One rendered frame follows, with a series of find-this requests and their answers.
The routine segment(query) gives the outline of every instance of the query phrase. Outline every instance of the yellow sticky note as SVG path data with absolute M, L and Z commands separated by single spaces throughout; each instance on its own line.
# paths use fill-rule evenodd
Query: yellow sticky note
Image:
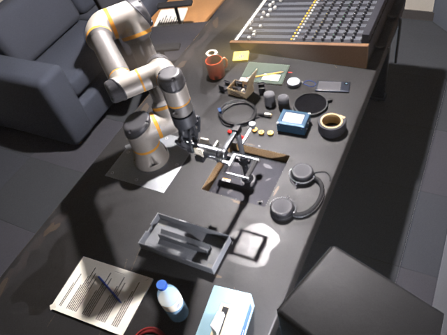
M 248 61 L 250 56 L 250 51 L 234 51 L 233 61 Z

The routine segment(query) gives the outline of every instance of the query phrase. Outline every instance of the bottle label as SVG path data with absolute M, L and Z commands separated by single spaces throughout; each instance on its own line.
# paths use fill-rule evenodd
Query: bottle label
M 162 306 L 162 307 L 168 313 L 175 313 L 175 312 L 179 311 L 182 306 L 183 306 L 183 297 L 180 296 L 180 298 L 177 300 L 177 302 L 175 304 L 173 304 L 172 306 L 170 306 L 170 307 Z

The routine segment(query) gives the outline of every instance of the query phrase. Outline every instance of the red mug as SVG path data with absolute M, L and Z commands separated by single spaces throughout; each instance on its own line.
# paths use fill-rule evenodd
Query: red mug
M 205 60 L 208 70 L 208 76 L 211 80 L 220 80 L 225 76 L 225 69 L 228 66 L 228 60 L 220 54 L 208 56 Z

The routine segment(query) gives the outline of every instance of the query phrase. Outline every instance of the yellow pencil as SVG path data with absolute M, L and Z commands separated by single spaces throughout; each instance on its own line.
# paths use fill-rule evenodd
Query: yellow pencil
M 255 78 L 263 77 L 264 75 L 278 75 L 280 73 L 283 73 L 284 71 L 277 71 L 277 72 L 270 72 L 270 73 L 263 73 L 262 75 L 257 75 Z

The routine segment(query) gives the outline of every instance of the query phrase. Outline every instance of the green notebook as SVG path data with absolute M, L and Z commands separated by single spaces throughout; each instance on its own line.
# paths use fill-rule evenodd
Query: green notebook
M 288 68 L 290 68 L 290 65 L 286 64 L 271 64 L 271 63 L 256 63 L 255 61 L 250 61 L 247 64 L 247 67 L 244 70 L 244 73 L 242 74 L 243 77 L 249 77 L 253 71 L 258 69 L 258 72 L 256 75 L 262 75 L 264 73 L 271 73 L 271 72 L 277 72 L 277 71 L 284 71 L 281 73 L 278 81 L 270 81 L 270 80 L 262 80 L 262 77 L 257 77 L 254 82 L 264 82 L 266 84 L 273 84 L 273 85 L 282 85 L 284 82 L 284 79 L 286 79 Z

